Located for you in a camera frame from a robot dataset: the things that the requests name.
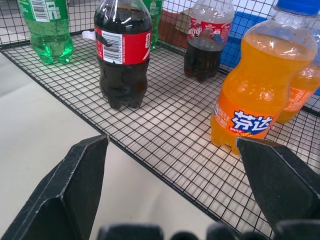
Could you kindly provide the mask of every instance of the barcode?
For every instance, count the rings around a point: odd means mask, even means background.
[[[110,63],[122,64],[122,35],[102,31],[102,37],[108,43],[108,46],[103,45],[103,59]]]
[[[44,0],[31,0],[35,20],[37,22],[49,22],[48,11]]]

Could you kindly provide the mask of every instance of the green plastic bottle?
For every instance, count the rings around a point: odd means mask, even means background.
[[[159,38],[158,26],[161,19],[163,0],[143,0],[143,2],[152,18],[151,50],[154,50]]]
[[[18,0],[30,31],[30,43],[41,61],[70,62],[74,44],[69,33],[66,0]]]

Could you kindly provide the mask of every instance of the metal wire basket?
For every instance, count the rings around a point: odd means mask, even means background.
[[[160,41],[151,53],[148,90],[139,109],[109,107],[99,89],[100,70],[93,41],[81,31],[94,28],[99,1],[70,0],[75,45],[70,64],[43,65],[30,46],[29,31],[15,0],[0,1],[0,52],[28,76],[145,168],[214,220],[239,234],[272,230],[255,202],[240,157],[210,142],[210,116],[226,74],[240,59],[240,42],[251,26],[273,14],[274,0],[233,0],[236,15],[216,77],[204,83],[184,75],[188,9],[195,1],[165,0]],[[320,173],[320,96],[298,115],[276,123],[267,139],[288,146]]]

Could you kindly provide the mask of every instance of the cola bottle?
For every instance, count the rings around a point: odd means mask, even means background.
[[[199,82],[214,77],[235,16],[231,0],[197,0],[191,9],[184,73]]]
[[[138,108],[147,91],[152,20],[142,0],[103,0],[94,15],[100,89],[113,109]]]

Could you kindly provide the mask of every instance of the white table surface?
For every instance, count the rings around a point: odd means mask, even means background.
[[[0,53],[0,236],[39,181],[70,147],[99,133]],[[101,225],[160,225],[200,239],[214,221],[134,161],[108,146],[102,193],[90,240]]]

